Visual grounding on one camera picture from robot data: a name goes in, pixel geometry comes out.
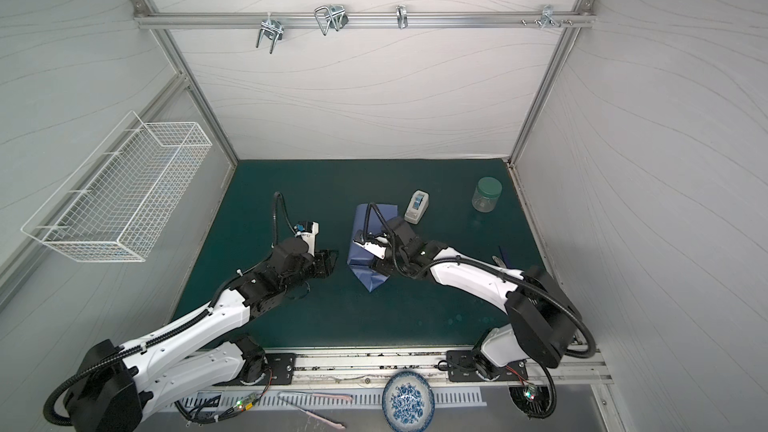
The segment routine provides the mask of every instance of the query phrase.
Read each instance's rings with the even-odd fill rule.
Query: jar with green lid
[[[490,212],[496,206],[501,194],[501,182],[493,177],[483,177],[478,180],[475,195],[472,196],[472,206],[480,212]]]

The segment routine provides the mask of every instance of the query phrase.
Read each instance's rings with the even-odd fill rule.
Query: blue folded paper
[[[397,206],[390,204],[377,205],[385,220],[397,217]],[[360,245],[354,241],[355,232],[362,230],[362,226],[365,224],[367,208],[368,204],[360,204],[355,209],[355,220],[352,223],[352,239],[350,240],[350,254],[347,256],[346,263],[350,266],[350,269],[360,282],[366,286],[368,292],[373,292],[373,289],[386,282],[388,277],[386,275],[377,274],[371,270],[371,264],[373,264],[374,259],[373,254],[360,247]],[[368,232],[378,234],[381,231],[381,221],[379,221],[376,214],[371,211],[370,219],[368,221]]]

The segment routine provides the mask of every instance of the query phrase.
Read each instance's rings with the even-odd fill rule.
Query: plate
[[[395,432],[423,432],[432,422],[435,395],[416,372],[404,370],[393,375],[382,397],[384,418]]]

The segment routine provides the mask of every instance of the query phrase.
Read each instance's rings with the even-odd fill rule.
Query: green mat
[[[477,180],[484,176],[504,185],[496,209],[488,214],[471,204]],[[500,159],[243,161],[175,317],[210,300],[238,268],[245,270],[269,253],[270,207],[279,190],[291,220],[318,222],[317,247],[338,249],[339,261],[329,278],[310,281],[305,298],[283,302],[238,332],[252,334],[265,348],[474,344],[485,329],[507,323],[506,314],[456,288],[401,276],[368,292],[346,264],[355,207],[397,204],[402,215],[417,189],[429,193],[428,209],[414,226],[425,240],[444,242],[484,262],[492,262],[501,245],[515,268],[542,264]],[[280,224],[284,238],[289,231]]]

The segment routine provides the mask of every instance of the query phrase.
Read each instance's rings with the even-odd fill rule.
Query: wire basket
[[[62,187],[78,175],[84,184],[65,189],[63,207],[35,225],[50,202],[62,203],[60,187],[22,232],[78,262],[144,262],[211,142],[196,122],[142,122],[132,113],[138,124],[119,131],[127,137],[103,152],[103,165],[82,178],[97,149]]]

